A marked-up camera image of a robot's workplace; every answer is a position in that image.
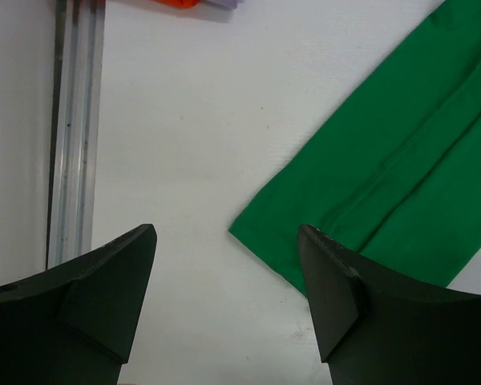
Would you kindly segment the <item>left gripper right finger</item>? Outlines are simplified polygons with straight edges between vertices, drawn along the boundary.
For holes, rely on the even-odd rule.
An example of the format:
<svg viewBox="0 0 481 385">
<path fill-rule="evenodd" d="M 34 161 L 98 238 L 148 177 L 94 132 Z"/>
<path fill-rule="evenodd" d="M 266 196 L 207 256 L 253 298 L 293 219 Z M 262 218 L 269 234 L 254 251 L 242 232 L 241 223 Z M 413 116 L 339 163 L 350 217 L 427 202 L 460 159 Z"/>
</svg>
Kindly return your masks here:
<svg viewBox="0 0 481 385">
<path fill-rule="evenodd" d="M 420 282 L 311 225 L 297 243 L 320 357 L 336 384 L 481 384 L 481 295 Z"/>
</svg>

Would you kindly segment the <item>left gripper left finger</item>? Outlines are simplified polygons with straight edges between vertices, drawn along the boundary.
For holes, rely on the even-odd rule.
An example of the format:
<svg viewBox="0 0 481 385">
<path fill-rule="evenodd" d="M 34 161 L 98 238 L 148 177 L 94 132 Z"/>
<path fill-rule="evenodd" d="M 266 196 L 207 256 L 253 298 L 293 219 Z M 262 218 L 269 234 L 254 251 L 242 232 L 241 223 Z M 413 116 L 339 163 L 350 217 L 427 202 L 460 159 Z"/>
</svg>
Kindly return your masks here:
<svg viewBox="0 0 481 385">
<path fill-rule="evenodd" d="M 116 384 L 156 253 L 151 224 L 0 286 L 0 384 Z"/>
</svg>

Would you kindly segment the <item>green t-shirt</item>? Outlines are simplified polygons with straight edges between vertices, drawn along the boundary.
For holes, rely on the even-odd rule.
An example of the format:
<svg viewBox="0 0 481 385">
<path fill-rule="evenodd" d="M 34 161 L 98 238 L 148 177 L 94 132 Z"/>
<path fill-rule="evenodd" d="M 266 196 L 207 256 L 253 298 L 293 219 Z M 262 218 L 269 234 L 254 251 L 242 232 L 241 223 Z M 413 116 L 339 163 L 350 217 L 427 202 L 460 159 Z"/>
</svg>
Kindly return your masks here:
<svg viewBox="0 0 481 385">
<path fill-rule="evenodd" d="M 481 249 L 481 1 L 426 17 L 229 231 L 303 290 L 303 224 L 440 287 Z"/>
</svg>

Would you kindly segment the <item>orange t-shirt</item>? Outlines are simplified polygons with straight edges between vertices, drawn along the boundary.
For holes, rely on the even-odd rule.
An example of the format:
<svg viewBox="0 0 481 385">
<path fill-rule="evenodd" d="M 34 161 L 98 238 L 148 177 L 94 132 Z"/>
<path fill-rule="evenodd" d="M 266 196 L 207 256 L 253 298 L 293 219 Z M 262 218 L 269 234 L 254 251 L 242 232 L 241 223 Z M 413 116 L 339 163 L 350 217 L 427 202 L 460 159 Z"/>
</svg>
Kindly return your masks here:
<svg viewBox="0 0 481 385">
<path fill-rule="evenodd" d="M 200 0 L 159 0 L 159 2 L 177 9 L 190 9 L 200 3 Z"/>
</svg>

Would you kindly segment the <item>lavender t-shirt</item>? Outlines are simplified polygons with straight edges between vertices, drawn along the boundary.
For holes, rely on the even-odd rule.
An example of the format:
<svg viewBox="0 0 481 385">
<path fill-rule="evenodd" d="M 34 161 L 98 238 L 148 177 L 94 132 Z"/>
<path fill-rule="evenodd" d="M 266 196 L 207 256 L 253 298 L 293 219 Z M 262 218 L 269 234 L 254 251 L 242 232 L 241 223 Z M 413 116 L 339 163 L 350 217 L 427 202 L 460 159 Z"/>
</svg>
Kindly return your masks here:
<svg viewBox="0 0 481 385">
<path fill-rule="evenodd" d="M 206 3 L 213 4 L 228 10 L 235 10 L 242 0 L 204 0 Z"/>
</svg>

